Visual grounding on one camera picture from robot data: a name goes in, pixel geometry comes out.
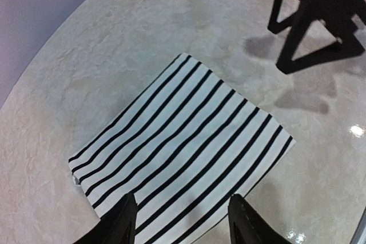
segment black object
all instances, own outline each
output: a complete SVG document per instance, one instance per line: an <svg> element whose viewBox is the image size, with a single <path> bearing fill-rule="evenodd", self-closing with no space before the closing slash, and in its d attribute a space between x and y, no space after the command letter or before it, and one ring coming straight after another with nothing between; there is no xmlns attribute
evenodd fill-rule
<svg viewBox="0 0 366 244"><path fill-rule="evenodd" d="M74 244L133 244L136 215L134 195L126 194L90 232Z"/></svg>
<svg viewBox="0 0 366 244"><path fill-rule="evenodd" d="M239 194L230 199L229 224L231 244L290 244Z"/></svg>
<svg viewBox="0 0 366 244"><path fill-rule="evenodd" d="M278 22L282 2L283 0L274 0L268 30L278 34L291 27L276 64L283 73L294 73L322 63L356 57L365 52L365 48L355 37L358 28L352 21L352 17L358 15L366 24L365 0L300 0L299 9ZM316 20L323 20L325 27L337 41L293 60L305 33Z"/></svg>

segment folded cloth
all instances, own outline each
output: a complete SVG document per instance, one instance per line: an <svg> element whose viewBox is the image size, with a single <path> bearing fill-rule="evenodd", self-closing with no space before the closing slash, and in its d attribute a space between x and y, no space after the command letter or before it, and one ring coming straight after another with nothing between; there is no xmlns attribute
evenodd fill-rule
<svg viewBox="0 0 366 244"><path fill-rule="evenodd" d="M294 144L271 115L181 54L69 166L100 217L135 195L136 244L189 244Z"/></svg>

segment black and white striped fabric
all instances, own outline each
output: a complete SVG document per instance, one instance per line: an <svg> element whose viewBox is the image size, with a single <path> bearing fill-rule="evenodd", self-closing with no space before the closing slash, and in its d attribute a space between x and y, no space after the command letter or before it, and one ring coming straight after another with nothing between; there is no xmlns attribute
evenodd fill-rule
<svg viewBox="0 0 366 244"><path fill-rule="evenodd" d="M181 54L69 166L99 217L134 193L136 244L192 243L294 143L268 113Z"/></svg>

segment marble tabletop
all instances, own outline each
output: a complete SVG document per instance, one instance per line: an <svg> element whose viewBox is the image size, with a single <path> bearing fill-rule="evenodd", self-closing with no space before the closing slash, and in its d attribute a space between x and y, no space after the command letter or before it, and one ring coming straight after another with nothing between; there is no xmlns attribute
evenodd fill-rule
<svg viewBox="0 0 366 244"><path fill-rule="evenodd" d="M296 5L286 0L284 13ZM73 243L95 226L67 159L182 52L270 112L297 141L248 195L251 205L292 243L349 243L366 205L365 56L280 73L275 62L286 33L266 30L271 6L86 0L0 110L0 243ZM314 25L299 54L331 41L322 28ZM196 243L229 243L227 219Z"/></svg>

